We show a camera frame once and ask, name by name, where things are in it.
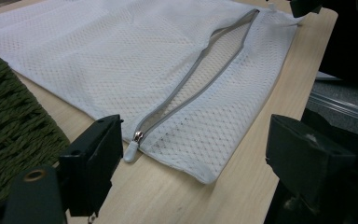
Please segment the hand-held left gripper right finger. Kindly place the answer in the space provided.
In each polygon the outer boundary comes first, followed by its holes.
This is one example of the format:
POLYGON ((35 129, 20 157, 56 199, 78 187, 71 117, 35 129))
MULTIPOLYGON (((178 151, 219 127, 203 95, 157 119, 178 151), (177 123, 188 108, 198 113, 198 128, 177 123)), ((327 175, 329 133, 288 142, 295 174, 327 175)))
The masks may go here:
POLYGON ((272 115, 266 161, 282 183, 316 203, 329 179, 355 162, 355 155, 303 122, 272 115))

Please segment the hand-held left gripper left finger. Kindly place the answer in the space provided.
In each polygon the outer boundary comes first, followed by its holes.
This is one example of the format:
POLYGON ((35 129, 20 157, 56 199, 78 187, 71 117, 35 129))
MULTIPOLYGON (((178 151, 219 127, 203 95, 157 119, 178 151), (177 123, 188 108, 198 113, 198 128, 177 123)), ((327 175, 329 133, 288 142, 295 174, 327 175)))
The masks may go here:
POLYGON ((120 115, 94 121, 60 155, 63 204, 72 217, 99 214, 123 157, 121 123, 120 115))

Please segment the white mesh laundry bag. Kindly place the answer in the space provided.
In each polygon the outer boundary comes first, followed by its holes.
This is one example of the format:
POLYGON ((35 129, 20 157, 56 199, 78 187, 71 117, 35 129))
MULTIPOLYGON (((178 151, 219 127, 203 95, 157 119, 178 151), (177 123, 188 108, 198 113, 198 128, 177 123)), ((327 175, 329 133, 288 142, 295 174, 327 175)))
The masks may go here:
POLYGON ((0 13, 0 57, 137 151, 213 183, 282 70, 298 18, 233 0, 43 0, 0 13))

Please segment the black curtain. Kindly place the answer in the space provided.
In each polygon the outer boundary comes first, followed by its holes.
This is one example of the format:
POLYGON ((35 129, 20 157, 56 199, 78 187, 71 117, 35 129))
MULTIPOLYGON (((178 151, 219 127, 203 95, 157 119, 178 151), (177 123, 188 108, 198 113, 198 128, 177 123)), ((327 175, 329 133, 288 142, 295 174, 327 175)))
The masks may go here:
POLYGON ((324 0, 337 21, 324 53, 320 71, 358 84, 358 0, 324 0))

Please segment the green woven basket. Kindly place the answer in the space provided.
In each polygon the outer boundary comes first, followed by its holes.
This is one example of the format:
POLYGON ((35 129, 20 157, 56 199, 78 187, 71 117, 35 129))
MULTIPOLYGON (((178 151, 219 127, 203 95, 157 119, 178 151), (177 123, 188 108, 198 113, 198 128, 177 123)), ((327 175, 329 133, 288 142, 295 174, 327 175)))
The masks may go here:
POLYGON ((0 58, 0 202, 17 174, 54 164, 68 146, 55 120, 0 58))

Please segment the metal floor rail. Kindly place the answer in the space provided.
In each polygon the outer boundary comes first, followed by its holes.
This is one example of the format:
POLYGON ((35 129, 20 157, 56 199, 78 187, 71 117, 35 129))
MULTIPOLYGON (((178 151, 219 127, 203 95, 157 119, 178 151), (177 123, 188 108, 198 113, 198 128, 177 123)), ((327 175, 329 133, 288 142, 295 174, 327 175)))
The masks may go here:
POLYGON ((354 119, 358 119, 358 105, 333 99, 316 91, 312 91, 310 93, 309 101, 316 105, 320 105, 328 109, 337 111, 346 116, 352 117, 354 119))

